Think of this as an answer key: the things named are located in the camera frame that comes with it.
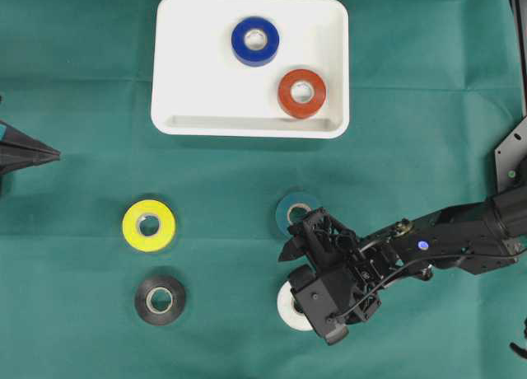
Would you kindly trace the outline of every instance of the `cable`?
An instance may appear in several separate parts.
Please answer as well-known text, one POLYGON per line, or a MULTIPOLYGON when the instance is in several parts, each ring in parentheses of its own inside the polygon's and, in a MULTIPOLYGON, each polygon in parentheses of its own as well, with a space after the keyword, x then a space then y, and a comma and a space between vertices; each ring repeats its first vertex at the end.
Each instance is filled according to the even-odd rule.
POLYGON ((385 241, 384 239, 374 239, 373 241, 370 241, 369 243, 367 243, 365 246, 361 247, 359 249, 359 251, 361 253, 363 253, 364 251, 368 250, 369 248, 373 247, 373 246, 377 246, 378 244, 382 243, 383 241, 385 241))
POLYGON ((514 258, 518 258, 522 256, 525 252, 527 252, 527 247, 524 248, 522 251, 513 254, 513 255, 492 255, 492 254, 444 254, 444 255, 430 255, 428 257, 422 257, 417 258, 415 260, 411 260, 395 270, 393 273, 389 274, 385 278, 383 278, 379 284, 377 284, 375 287, 373 287, 364 297, 362 297, 358 302, 356 302, 351 308, 347 309, 344 313, 341 313, 340 315, 334 316, 333 318, 343 318, 347 315, 349 315, 352 311, 357 309, 359 305, 361 305, 366 299, 371 297, 379 288, 384 286, 386 283, 388 283, 392 278, 403 272, 406 268, 409 266, 412 266, 414 264, 417 264, 419 262, 423 261, 430 261, 430 260, 442 260, 444 258, 470 258, 470 257, 481 257, 481 258, 488 258, 490 260, 511 260, 514 258))

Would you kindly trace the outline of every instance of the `yellow tape roll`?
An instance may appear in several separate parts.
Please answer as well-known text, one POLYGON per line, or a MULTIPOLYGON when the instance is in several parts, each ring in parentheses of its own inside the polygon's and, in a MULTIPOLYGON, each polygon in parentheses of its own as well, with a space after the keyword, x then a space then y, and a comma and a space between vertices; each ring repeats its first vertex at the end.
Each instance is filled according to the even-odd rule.
POLYGON ((124 239, 134 249, 151 253, 165 248, 174 238, 176 220, 168 206, 157 200, 141 200, 128 209, 123 218, 124 239), (155 217, 159 228, 151 236, 141 233, 139 225, 146 217, 155 217))

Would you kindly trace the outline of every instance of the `tape roll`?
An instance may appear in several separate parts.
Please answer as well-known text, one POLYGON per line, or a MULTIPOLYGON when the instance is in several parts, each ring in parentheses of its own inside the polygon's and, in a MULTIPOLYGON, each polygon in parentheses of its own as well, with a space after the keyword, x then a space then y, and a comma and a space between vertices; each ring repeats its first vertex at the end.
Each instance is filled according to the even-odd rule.
POLYGON ((317 73, 299 68, 286 74, 278 85, 278 101, 291 117, 306 119, 326 100, 326 86, 317 73))
POLYGON ((141 200, 132 205, 124 214, 123 235, 126 242, 136 250, 151 253, 164 249, 174 238, 176 220, 168 206, 157 200, 141 200), (153 235, 141 231, 141 222, 154 217, 159 227, 153 235))
POLYGON ((135 293, 135 309, 139 317, 152 325, 167 325, 183 312, 185 292, 183 285, 166 275, 152 276, 144 280, 135 293), (158 309, 152 300, 156 292, 169 296, 167 307, 158 309))
POLYGON ((280 36, 271 22, 251 16, 236 25, 232 31, 231 43, 240 62, 258 67, 273 60, 280 44, 280 36))
POLYGON ((293 211, 298 208, 299 211, 305 213, 310 212, 319 208, 319 200, 313 195, 306 194, 305 192, 293 192, 282 198, 278 203, 276 211, 276 220, 278 228, 285 236, 290 236, 289 231, 287 230, 293 221, 295 220, 294 216, 291 217, 293 211))
POLYGON ((278 314, 283 322, 294 330, 312 331, 313 327, 303 313, 295 308, 295 298, 291 294, 291 284, 285 282, 277 297, 278 314))

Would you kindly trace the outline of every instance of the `black tape roll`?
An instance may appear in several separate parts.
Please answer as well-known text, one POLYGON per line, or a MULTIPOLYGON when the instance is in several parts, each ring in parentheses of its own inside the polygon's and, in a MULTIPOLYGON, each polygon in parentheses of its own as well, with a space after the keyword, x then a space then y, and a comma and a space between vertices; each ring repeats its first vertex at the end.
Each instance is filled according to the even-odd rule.
POLYGON ((184 309, 185 293, 183 284, 175 278, 166 275, 152 276, 144 280, 135 293, 135 309, 139 317, 152 325, 167 325, 177 319, 184 309), (170 295, 169 306, 163 311, 152 305, 152 297, 156 291, 170 295))

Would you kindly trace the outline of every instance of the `tape roll hole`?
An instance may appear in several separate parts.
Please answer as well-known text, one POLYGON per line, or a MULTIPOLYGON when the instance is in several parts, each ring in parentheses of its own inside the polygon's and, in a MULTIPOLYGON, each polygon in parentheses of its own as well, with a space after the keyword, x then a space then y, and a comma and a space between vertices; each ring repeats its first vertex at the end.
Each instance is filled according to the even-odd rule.
POLYGON ((310 211, 311 208, 307 204, 293 204, 289 210, 287 210, 287 221, 291 225, 296 224, 310 211))
POLYGON ((260 51, 267 45, 267 35, 263 30, 251 29, 245 33, 244 44, 251 51, 260 51))
POLYGON ((174 296, 167 288, 155 287, 147 294, 147 308, 152 313, 162 315, 174 305, 174 296))
POLYGON ((152 213, 143 214, 137 223, 138 232, 146 237, 156 235, 160 226, 159 217, 152 213))
POLYGON ((295 298, 292 298, 292 303, 293 303, 293 311, 295 311, 299 315, 304 316, 304 311, 302 310, 300 305, 295 301, 295 298))
POLYGON ((314 95, 315 89, 307 81, 300 80, 291 86, 291 97, 300 105, 309 103, 314 95))

